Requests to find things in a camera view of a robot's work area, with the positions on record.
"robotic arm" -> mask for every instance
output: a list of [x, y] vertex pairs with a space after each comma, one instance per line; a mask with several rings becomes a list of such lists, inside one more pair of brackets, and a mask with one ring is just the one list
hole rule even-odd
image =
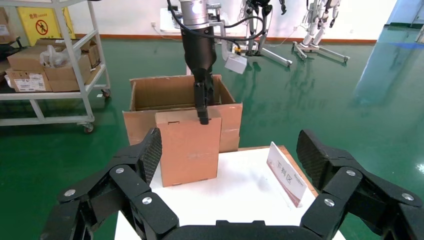
[[[207, 106], [215, 104], [214, 82], [212, 80], [212, 66], [217, 60], [215, 39], [222, 40], [222, 57], [226, 61], [225, 67], [242, 74], [247, 65], [247, 59], [233, 54], [227, 49], [227, 41], [238, 46], [237, 41], [249, 41], [265, 33], [265, 27], [250, 38], [233, 38], [225, 36], [225, 29], [235, 27], [246, 20], [256, 18], [250, 16], [233, 25], [226, 26], [224, 21], [209, 22], [208, 5], [206, 0], [179, 0], [181, 3], [182, 19], [180, 22], [174, 12], [171, 1], [167, 0], [170, 12], [177, 24], [180, 25], [182, 44], [185, 51], [185, 62], [194, 75], [194, 105], [202, 125], [209, 124]], [[214, 35], [214, 26], [221, 27], [221, 36]]]

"metal shelf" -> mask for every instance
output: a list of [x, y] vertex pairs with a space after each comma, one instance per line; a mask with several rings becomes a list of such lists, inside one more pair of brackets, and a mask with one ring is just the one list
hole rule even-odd
[[[0, 6], [12, 7], [36, 7], [36, 8], [50, 8], [54, 9], [54, 13], [59, 23], [61, 33], [67, 33], [68, 28], [65, 18], [62, 14], [62, 8], [73, 4], [84, 2], [86, 0], [0, 0]], [[85, 126], [90, 132], [93, 130], [92, 122], [95, 118], [89, 101], [89, 93], [93, 89], [108, 90], [110, 89], [110, 80], [108, 70], [106, 68], [105, 56], [103, 54], [102, 42], [99, 35], [96, 16], [94, 13], [93, 3], [88, 1], [88, 9], [91, 15], [93, 30], [86, 34], [74, 45], [72, 44], [69, 34], [64, 34], [63, 39], [66, 43], [66, 49], [69, 53], [70, 62], [72, 63], [75, 72], [76, 81], [79, 86], [79, 92], [18, 92], [18, 93], [5, 93], [0, 94], [0, 101], [12, 100], [29, 100], [32, 108], [37, 117], [30, 118], [10, 118], [0, 119], [0, 126], [15, 126], [15, 125], [38, 125], [38, 124], [61, 124], [61, 123], [76, 123]], [[100, 69], [94, 76], [90, 84], [84, 85], [84, 79], [76, 59], [74, 50], [81, 48], [90, 39], [95, 37], [98, 52], [100, 56]], [[97, 84], [102, 74], [106, 76], [106, 84]], [[49, 99], [82, 99], [87, 115], [77, 116], [58, 116], [58, 117], [44, 117], [37, 100]]]
[[0, 6], [53, 9], [64, 8], [86, 0], [0, 0]]

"white table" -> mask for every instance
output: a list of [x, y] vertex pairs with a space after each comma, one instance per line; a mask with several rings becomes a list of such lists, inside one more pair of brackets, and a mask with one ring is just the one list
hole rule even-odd
[[[268, 152], [269, 148], [221, 153], [217, 178], [171, 187], [162, 187], [158, 167], [150, 187], [178, 216], [180, 226], [215, 225], [216, 220], [299, 226], [315, 197], [306, 189], [302, 207], [287, 204], [289, 197], [267, 166]], [[115, 240], [139, 239], [119, 212]], [[337, 232], [334, 240], [345, 238]]]

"green floor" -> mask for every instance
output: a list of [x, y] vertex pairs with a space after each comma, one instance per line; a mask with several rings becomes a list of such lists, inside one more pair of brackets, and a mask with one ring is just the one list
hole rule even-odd
[[[290, 44], [269, 48], [293, 60], [290, 69], [257, 58], [237, 75], [218, 60], [214, 72], [222, 74], [244, 105], [240, 147], [274, 141], [296, 158], [299, 131], [312, 129], [324, 143], [348, 150], [370, 172], [424, 198], [424, 51], [411, 43], [417, 33], [387, 28], [375, 48], [329, 45], [351, 57], [347, 66], [317, 55], [301, 63]], [[96, 117], [93, 134], [85, 135], [74, 124], [0, 127], [4, 239], [36, 239], [56, 194], [102, 168], [128, 145], [122, 111], [129, 107], [129, 79], [185, 74], [179, 41], [108, 39], [103, 47], [112, 98], [105, 102], [97, 92], [90, 95]], [[74, 100], [40, 104], [50, 115], [84, 112]], [[16, 115], [33, 115], [31, 106], [0, 102], [0, 118]], [[116, 216], [109, 218], [94, 239], [114, 239], [115, 224]], [[341, 230], [347, 240], [379, 239], [354, 216]]]

